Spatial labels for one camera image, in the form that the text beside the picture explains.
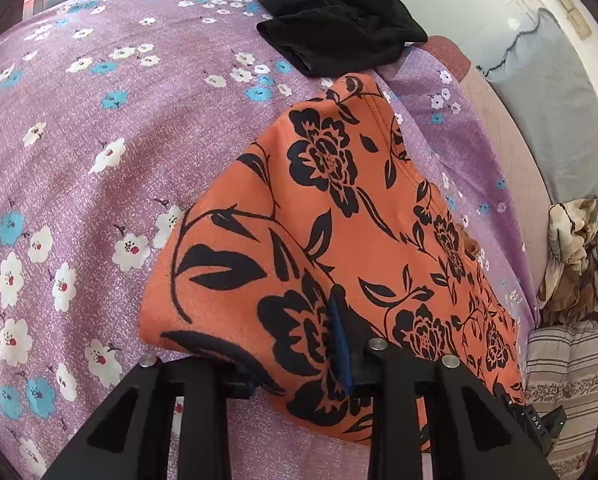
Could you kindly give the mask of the grey pillow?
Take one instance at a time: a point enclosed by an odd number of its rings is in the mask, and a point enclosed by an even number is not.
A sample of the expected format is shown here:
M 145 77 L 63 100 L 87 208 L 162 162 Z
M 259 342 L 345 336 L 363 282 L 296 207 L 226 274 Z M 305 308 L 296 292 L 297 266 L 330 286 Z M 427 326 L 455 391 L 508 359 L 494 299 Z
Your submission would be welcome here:
M 598 97 L 556 18 L 538 9 L 483 72 L 512 116 L 554 203 L 598 198 Z

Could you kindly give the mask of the beige floral crumpled cloth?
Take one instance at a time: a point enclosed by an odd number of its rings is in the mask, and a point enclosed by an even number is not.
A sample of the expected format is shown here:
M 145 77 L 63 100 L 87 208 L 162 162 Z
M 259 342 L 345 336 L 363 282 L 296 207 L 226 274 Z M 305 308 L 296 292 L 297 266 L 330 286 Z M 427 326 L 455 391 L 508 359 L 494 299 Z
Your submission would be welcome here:
M 544 325 L 573 325 L 598 314 L 598 198 L 549 208 L 548 257 L 538 288 Z

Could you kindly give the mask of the purple floral bed sheet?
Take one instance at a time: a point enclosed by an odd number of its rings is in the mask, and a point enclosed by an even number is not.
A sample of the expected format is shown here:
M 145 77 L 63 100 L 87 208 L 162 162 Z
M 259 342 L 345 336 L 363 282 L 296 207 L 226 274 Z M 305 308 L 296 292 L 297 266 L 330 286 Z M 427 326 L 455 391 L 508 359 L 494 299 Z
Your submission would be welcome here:
M 256 0 L 71 0 L 0 37 L 0 452 L 38 479 L 139 356 L 139 311 L 177 222 L 290 107 L 341 77 L 296 70 Z M 457 65 L 429 41 L 361 73 L 418 172 L 477 244 L 519 341 L 527 257 Z M 241 412 L 241 478 L 346 478 L 352 442 L 262 404 Z

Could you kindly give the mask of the black crumpled garment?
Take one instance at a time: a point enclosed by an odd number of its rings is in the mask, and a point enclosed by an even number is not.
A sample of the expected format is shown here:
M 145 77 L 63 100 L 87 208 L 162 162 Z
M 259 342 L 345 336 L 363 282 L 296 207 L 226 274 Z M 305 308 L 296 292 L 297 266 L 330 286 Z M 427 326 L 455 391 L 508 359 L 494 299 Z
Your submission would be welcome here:
M 256 29 L 301 74 L 339 77 L 397 61 L 428 35 L 400 0 L 256 0 Z

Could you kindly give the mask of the striped grey folded blanket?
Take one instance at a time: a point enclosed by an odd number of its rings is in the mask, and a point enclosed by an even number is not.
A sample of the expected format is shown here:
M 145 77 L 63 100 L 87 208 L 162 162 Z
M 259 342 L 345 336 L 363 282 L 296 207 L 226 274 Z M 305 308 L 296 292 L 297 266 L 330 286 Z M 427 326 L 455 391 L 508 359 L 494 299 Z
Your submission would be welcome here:
M 598 323 L 534 330 L 526 372 L 526 397 L 538 414 L 561 406 L 567 417 L 547 460 L 559 478 L 579 478 L 598 430 Z

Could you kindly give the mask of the orange black floral garment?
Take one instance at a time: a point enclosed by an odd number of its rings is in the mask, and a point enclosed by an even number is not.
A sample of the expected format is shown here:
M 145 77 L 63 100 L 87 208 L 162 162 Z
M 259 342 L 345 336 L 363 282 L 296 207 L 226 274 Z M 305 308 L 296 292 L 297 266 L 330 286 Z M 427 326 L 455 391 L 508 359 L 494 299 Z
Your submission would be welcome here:
M 184 213 L 147 283 L 148 344 L 242 364 L 301 425 L 369 438 L 372 404 L 336 372 L 331 308 L 523 398 L 512 317 L 477 244 L 408 156 L 369 76 L 285 110 Z

